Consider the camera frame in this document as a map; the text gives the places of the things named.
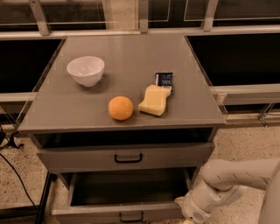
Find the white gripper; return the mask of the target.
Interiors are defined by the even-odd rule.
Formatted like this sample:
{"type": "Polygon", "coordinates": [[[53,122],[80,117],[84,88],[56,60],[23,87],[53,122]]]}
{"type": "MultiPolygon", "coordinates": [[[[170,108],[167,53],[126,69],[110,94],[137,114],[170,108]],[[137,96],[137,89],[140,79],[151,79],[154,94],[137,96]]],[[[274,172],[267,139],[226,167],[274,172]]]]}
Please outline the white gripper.
{"type": "Polygon", "coordinates": [[[192,189],[184,197],[174,202],[181,207],[182,214],[188,219],[182,224],[205,224],[211,217],[211,198],[208,191],[192,189]]]}

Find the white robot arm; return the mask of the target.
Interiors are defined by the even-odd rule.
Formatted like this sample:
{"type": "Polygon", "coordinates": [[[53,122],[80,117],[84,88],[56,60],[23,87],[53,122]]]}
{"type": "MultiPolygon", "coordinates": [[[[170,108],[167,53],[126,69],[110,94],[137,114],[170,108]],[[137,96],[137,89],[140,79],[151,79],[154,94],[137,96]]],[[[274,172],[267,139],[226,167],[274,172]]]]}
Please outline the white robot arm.
{"type": "Polygon", "coordinates": [[[258,224],[280,224],[279,157],[209,160],[201,168],[201,181],[175,203],[185,217],[184,224],[205,224],[215,208],[237,201],[249,187],[265,191],[258,224]]]}

